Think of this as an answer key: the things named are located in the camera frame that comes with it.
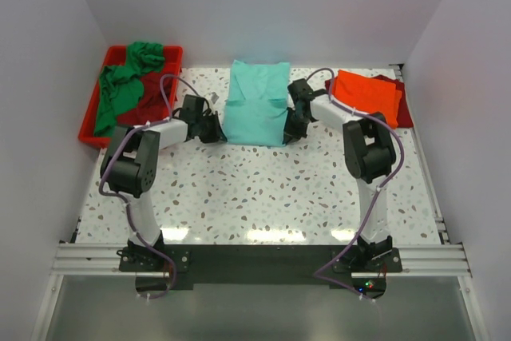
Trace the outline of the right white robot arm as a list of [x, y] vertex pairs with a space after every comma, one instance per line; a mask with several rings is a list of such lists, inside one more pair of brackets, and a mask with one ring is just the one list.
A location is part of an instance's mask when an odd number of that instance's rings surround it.
[[393, 247], [387, 227], [386, 185], [404, 162], [394, 148], [398, 137], [381, 113], [359, 111], [325, 89], [313, 90], [304, 78], [287, 89], [294, 105], [287, 109], [285, 145], [305, 138], [311, 122], [321, 121], [342, 131], [345, 165], [357, 182], [361, 210], [355, 260], [362, 270], [372, 272]]

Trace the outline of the teal t shirt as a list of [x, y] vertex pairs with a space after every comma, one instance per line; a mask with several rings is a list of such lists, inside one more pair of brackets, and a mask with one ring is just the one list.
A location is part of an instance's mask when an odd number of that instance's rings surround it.
[[235, 60], [232, 63], [222, 125], [228, 143], [284, 146], [290, 72], [288, 62], [264, 65]]

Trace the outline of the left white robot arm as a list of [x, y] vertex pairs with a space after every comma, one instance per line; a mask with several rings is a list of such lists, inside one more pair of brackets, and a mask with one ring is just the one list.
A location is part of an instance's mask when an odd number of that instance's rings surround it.
[[165, 262], [163, 234], [156, 222], [150, 195], [157, 173], [159, 152], [172, 145], [199, 138], [204, 144], [225, 142], [218, 113], [208, 100], [184, 97], [176, 113], [143, 125], [118, 125], [100, 169], [99, 193], [116, 197], [125, 207], [129, 245], [141, 247], [137, 261], [148, 271]]

